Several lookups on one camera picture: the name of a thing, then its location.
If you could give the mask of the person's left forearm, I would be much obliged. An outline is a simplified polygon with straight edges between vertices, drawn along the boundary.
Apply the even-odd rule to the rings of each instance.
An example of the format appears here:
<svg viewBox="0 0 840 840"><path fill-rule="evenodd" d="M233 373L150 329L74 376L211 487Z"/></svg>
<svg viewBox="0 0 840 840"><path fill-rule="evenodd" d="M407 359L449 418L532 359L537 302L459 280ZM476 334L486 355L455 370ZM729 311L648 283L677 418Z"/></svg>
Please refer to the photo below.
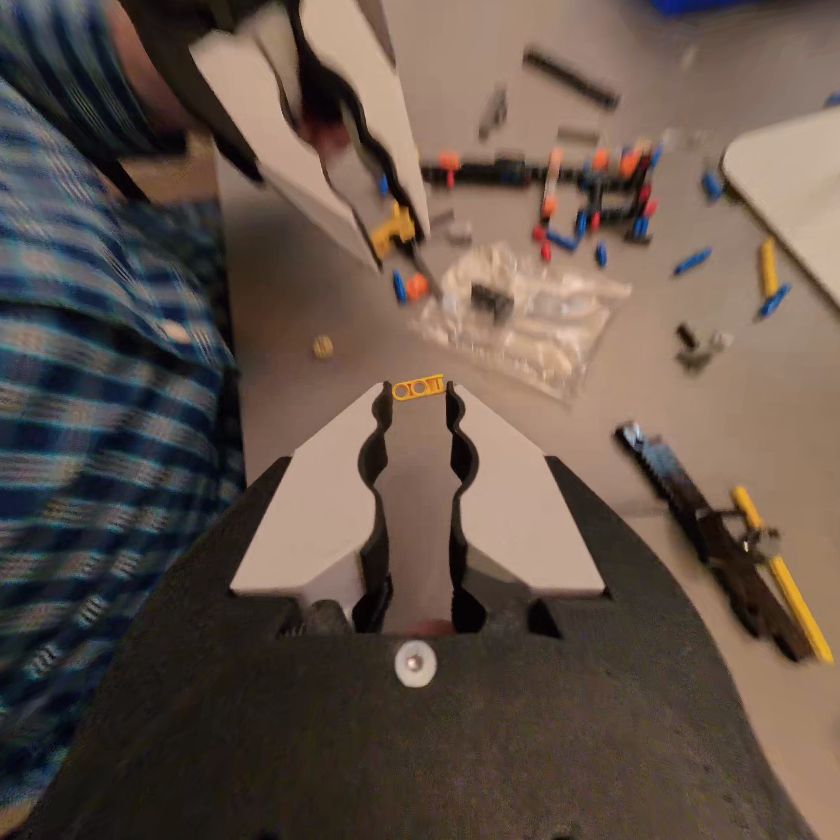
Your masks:
<svg viewBox="0 0 840 840"><path fill-rule="evenodd" d="M109 35L103 2L1 2L2 136L71 144L93 160L169 158L183 129L156 129Z"/></svg>

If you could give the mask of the long yellow lego axle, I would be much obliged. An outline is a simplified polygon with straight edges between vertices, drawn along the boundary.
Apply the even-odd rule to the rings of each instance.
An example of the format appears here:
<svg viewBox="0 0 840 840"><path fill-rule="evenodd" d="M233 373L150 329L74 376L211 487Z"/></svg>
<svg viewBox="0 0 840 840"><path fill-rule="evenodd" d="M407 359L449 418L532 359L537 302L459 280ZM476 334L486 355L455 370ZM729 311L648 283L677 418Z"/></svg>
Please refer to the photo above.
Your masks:
<svg viewBox="0 0 840 840"><path fill-rule="evenodd" d="M736 513L744 522L745 549L769 572L787 615L804 635L815 659L825 665L834 665L833 651L781 557L779 531L769 526L760 516L750 494L743 486L732 488L730 497Z"/></svg>

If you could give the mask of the white book stand wooden board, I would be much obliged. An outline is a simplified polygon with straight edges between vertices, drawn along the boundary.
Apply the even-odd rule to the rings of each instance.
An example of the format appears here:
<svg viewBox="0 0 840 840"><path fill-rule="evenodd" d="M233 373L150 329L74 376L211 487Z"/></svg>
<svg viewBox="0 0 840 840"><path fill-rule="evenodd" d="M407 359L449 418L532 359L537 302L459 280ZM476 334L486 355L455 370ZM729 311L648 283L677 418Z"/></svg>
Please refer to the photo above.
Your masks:
<svg viewBox="0 0 840 840"><path fill-rule="evenodd" d="M725 180L839 307L839 107L743 133Z"/></svg>

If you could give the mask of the small yellow lego piece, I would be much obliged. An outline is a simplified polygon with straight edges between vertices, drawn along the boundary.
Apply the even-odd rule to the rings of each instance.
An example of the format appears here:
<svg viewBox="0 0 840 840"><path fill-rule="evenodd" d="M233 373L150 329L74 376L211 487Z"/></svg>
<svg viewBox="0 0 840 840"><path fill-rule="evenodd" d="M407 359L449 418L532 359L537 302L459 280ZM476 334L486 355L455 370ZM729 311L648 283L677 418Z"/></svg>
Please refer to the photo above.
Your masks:
<svg viewBox="0 0 840 840"><path fill-rule="evenodd" d="M410 209L393 202L391 215L370 233L374 257L382 263L394 248L410 245L416 237Z"/></svg>

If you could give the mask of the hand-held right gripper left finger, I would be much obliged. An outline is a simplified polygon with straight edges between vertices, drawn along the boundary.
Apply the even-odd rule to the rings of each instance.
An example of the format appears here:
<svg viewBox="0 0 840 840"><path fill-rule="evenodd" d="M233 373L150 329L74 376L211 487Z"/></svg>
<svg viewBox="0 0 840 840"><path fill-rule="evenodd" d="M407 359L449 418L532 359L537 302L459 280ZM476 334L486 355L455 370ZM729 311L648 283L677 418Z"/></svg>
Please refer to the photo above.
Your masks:
<svg viewBox="0 0 840 840"><path fill-rule="evenodd" d="M373 385L287 459L230 591L278 596L303 612L332 602L358 634L382 630L393 596L375 482L388 463L390 382Z"/></svg>

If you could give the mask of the clear plastic zip bag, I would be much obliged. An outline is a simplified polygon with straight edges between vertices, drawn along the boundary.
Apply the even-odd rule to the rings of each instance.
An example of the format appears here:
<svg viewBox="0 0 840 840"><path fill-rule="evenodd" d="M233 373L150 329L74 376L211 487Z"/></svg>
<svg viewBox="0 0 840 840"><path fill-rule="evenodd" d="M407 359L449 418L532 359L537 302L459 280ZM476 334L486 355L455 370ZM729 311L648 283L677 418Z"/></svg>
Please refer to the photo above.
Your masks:
<svg viewBox="0 0 840 840"><path fill-rule="evenodd" d="M509 320L496 323L470 306L473 282L514 297ZM443 299L427 299L413 322L425 341L563 402L581 389L634 290L600 269L544 264L502 242L466 251L439 284Z"/></svg>

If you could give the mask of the grey lego liftarm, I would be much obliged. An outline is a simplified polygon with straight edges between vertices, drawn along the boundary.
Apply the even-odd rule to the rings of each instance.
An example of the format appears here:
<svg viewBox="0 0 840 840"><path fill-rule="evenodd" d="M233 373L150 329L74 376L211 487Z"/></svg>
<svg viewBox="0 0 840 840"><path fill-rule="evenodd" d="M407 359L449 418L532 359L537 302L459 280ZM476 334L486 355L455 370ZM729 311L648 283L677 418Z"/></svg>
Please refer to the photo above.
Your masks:
<svg viewBox="0 0 840 840"><path fill-rule="evenodd" d="M505 86L496 88L481 114L478 127L479 142L486 143L491 134L508 119L508 91Z"/></svg>

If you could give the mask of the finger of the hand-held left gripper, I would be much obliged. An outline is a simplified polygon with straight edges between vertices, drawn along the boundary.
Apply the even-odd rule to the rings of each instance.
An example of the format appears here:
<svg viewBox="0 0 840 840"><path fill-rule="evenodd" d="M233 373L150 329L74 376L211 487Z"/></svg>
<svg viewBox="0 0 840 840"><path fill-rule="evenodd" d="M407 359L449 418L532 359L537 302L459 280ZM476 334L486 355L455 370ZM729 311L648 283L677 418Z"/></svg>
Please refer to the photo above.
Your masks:
<svg viewBox="0 0 840 840"><path fill-rule="evenodd" d="M357 156L423 242L427 197L384 2L292 2L291 18L304 77L338 106Z"/></svg>
<svg viewBox="0 0 840 840"><path fill-rule="evenodd" d="M252 14L233 32L212 30L190 45L196 67L254 152L267 185L332 241L382 268L352 206L332 187L321 159L298 133L302 89L289 14Z"/></svg>

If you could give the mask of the long black lego beam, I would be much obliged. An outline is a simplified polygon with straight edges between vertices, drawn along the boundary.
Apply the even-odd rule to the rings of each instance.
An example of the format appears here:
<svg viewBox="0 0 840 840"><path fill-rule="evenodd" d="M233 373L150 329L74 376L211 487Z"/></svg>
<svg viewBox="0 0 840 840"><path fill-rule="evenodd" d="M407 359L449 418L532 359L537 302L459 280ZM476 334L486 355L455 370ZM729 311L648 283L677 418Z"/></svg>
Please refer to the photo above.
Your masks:
<svg viewBox="0 0 840 840"><path fill-rule="evenodd" d="M600 109L614 112L621 104L621 95L605 83L586 76L538 49L526 48L522 54L522 64L581 95Z"/></svg>

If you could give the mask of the black lego frame assembly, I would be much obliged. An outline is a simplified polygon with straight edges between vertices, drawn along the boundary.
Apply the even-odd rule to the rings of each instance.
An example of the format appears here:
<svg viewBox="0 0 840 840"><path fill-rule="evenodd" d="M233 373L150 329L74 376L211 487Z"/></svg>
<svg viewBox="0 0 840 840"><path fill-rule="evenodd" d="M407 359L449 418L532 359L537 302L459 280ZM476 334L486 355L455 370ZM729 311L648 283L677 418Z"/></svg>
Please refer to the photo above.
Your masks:
<svg viewBox="0 0 840 840"><path fill-rule="evenodd" d="M613 159L607 148L597 148L581 164L567 164L561 147L554 147L544 165L520 157L499 155L492 161L468 160L441 153L435 161L421 163L426 184L449 191L456 186L494 186L523 190L542 188L537 224L547 228L546 240L568 251L576 250L587 235L609 227L622 227L632 245L651 242L650 223L658 205L652 197L652 175L662 154L648 143L625 146ZM562 235L552 228L557 212L557 192L562 185L574 187L583 196L572 233Z"/></svg>

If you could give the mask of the person's torso in plaid shirt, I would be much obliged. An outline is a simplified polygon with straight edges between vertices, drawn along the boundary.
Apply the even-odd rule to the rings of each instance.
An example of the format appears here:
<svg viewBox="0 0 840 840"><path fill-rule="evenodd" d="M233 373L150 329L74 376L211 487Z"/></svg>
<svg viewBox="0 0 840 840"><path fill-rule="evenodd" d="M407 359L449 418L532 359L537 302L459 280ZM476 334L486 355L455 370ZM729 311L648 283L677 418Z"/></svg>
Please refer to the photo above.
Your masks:
<svg viewBox="0 0 840 840"><path fill-rule="evenodd" d="M2 829L244 486L216 203L113 199L2 80Z"/></svg>

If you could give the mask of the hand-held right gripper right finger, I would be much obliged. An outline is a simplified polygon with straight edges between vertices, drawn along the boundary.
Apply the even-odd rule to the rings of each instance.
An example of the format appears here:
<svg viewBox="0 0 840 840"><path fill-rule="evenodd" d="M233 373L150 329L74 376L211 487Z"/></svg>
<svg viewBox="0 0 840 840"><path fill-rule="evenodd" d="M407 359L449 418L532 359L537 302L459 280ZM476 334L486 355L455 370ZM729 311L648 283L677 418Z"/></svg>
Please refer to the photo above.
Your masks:
<svg viewBox="0 0 840 840"><path fill-rule="evenodd" d="M457 634L495 617L536 634L560 632L556 601L591 601L606 583L547 456L463 385L449 381L450 468L458 479L448 538Z"/></svg>

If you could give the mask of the black lego rack assembly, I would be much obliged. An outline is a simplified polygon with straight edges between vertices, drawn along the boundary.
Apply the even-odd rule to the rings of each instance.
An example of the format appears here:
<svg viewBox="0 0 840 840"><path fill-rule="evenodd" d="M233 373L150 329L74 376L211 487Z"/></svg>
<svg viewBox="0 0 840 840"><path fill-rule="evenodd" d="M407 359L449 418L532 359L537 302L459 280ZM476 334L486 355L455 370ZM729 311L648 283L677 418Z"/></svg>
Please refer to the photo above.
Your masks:
<svg viewBox="0 0 840 840"><path fill-rule="evenodd" d="M745 549L745 526L734 505L713 507L661 437L646 435L636 423L619 426L614 435L665 502L744 629L773 642L795 663L816 659L769 572Z"/></svg>

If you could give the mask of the dark grey lego beam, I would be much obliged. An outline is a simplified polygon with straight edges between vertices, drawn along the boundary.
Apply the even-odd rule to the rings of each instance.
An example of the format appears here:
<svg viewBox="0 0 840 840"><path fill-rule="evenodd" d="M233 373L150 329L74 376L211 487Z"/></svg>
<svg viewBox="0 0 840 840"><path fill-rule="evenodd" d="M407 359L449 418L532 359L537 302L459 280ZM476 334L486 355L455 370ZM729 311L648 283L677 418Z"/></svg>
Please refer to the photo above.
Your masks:
<svg viewBox="0 0 840 840"><path fill-rule="evenodd" d="M509 320L515 308L513 296L478 282L470 286L469 303L473 309L489 313L496 323Z"/></svg>

